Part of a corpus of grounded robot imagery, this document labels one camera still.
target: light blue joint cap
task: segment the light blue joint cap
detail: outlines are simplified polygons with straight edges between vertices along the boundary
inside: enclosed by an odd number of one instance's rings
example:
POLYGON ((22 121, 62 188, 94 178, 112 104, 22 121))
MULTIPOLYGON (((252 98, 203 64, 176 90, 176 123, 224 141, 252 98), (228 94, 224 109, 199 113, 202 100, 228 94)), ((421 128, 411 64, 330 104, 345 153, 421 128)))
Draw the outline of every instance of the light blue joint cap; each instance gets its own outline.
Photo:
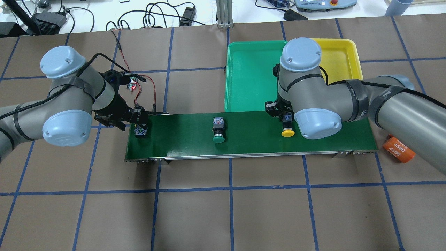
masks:
POLYGON ((78 146, 87 141, 91 121, 91 114, 82 110, 56 113, 43 124, 43 138, 55 146, 78 146))
POLYGON ((341 117, 330 110, 304 109, 294 115, 301 134, 306 139, 325 138, 339 132, 341 117))
POLYGON ((63 78, 79 70, 86 62, 75 49, 58 46, 43 55, 40 69, 49 79, 63 78))
POLYGON ((415 91, 415 86, 413 85, 413 83, 409 80, 408 77, 406 77, 404 75, 401 75, 401 74, 381 75, 379 77, 391 77, 391 78, 394 78, 394 79, 398 80, 407 89, 411 89, 411 90, 415 91))
POLYGON ((321 63, 321 55, 322 49, 313 39, 295 38, 283 47, 280 64, 288 71, 311 71, 321 63))

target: power adapter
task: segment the power adapter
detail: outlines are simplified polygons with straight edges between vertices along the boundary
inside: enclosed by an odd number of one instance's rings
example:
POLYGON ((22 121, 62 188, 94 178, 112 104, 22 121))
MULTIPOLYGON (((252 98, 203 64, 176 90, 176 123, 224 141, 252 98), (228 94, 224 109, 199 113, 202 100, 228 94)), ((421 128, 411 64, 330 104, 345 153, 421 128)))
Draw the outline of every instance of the power adapter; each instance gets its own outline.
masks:
POLYGON ((197 11, 194 8, 186 7, 180 21, 180 26, 192 26, 192 20, 196 17, 197 11))
POLYGON ((287 20, 287 21, 291 21, 291 20, 308 20, 308 18, 302 16, 301 14, 293 11, 292 9, 289 9, 285 12, 285 14, 283 15, 283 19, 287 20))

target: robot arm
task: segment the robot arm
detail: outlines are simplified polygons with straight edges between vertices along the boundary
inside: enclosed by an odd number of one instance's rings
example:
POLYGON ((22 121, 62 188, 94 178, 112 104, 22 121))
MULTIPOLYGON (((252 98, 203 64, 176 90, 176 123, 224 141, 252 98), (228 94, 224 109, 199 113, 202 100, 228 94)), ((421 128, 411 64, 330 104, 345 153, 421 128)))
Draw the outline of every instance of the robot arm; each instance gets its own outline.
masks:
POLYGON ((146 132, 149 114, 140 106, 128 107, 118 94, 119 85, 128 84, 130 76, 146 80, 113 70, 100 74, 89 65, 92 60, 87 63, 68 46, 53 48, 43 56, 41 69, 52 80, 49 97, 0 108, 0 162, 26 141, 44 138, 56 146, 84 143, 90 133, 92 111, 106 126, 124 131, 122 121, 128 121, 146 132))
POLYGON ((321 48, 309 38, 288 42, 277 76, 277 100, 266 102, 273 117, 292 113, 303 137, 339 132, 342 122, 367 116, 446 175, 446 106, 422 93, 402 75, 325 83, 321 48))

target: white desk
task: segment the white desk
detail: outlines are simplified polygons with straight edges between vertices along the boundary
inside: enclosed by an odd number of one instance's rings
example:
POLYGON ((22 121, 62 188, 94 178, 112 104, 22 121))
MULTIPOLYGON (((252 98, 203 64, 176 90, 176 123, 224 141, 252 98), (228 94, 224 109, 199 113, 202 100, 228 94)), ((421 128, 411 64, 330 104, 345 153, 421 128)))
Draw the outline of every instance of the white desk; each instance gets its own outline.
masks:
MULTIPOLYGON (((173 5, 177 5, 185 2, 186 0, 169 0, 173 5)), ((197 6, 196 20, 204 24, 215 24, 215 17, 217 13, 216 0, 189 0, 197 6)), ((27 6, 30 11, 34 11, 34 5, 27 0, 27 6)), ((63 4, 69 7, 83 7, 91 10, 95 15, 95 27, 93 31, 104 31, 105 25, 108 21, 116 22, 118 18, 125 12, 139 9, 144 10, 147 3, 155 3, 157 1, 142 1, 142 0, 130 0, 128 3, 119 3, 118 0, 62 0, 63 4)), ((233 21, 234 23, 252 23, 252 22, 272 22, 283 20, 283 12, 259 8, 254 5, 255 0, 235 0, 232 3, 233 9, 233 21)), ((52 8, 49 11, 56 12, 59 10, 60 1, 51 0, 52 8)), ((259 5, 273 7, 266 0, 259 0, 259 5)), ((162 9, 166 14, 175 15, 175 11, 167 5, 162 4, 162 9)), ((190 6, 183 5, 177 7, 180 15, 183 14, 184 9, 190 6)), ((308 19, 330 19, 330 18, 350 18, 350 17, 379 17, 383 16, 387 9, 387 2, 385 0, 358 0, 358 4, 352 8, 345 10, 334 10, 330 12, 300 12, 300 14, 306 16, 308 19)), ((411 5, 403 15, 415 15, 415 14, 433 14, 433 13, 446 13, 446 2, 432 3, 432 4, 413 4, 411 5)), ((73 33, 88 32, 92 25, 91 14, 85 10, 76 9, 72 12, 76 26, 73 33)), ((124 19, 129 23, 131 29, 139 29, 142 27, 143 13, 130 13, 124 16, 124 19)), ((157 16, 156 25, 164 25, 164 21, 161 16, 157 16)), ((60 33, 68 33, 72 27, 72 20, 67 15, 67 23, 62 27, 60 33)), ((16 19, 12 14, 5 15, 0 13, 0 21, 15 22, 16 19)), ((166 17, 167 26, 178 26, 178 18, 166 17)))

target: metal frame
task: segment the metal frame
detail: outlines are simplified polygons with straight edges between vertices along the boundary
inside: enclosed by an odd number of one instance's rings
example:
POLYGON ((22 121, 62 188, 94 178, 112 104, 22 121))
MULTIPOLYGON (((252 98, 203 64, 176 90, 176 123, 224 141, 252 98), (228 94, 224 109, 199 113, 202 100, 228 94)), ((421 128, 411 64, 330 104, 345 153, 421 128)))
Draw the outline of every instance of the metal frame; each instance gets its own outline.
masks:
POLYGON ((233 28, 232 0, 217 0, 217 27, 233 28))

